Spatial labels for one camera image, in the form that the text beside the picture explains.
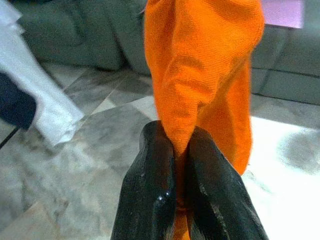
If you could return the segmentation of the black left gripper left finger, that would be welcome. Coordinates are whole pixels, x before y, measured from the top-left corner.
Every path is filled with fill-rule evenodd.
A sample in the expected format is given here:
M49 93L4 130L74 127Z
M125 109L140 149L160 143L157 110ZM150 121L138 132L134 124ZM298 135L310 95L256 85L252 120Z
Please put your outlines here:
M176 211L174 150L160 121L147 123L122 182L111 239L171 240Z

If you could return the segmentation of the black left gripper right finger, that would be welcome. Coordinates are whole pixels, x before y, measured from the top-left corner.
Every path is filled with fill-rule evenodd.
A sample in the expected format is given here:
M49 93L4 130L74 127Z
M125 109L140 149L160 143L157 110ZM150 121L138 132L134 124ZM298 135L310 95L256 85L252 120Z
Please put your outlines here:
M186 202L192 240L268 239L241 176L200 127L188 144Z

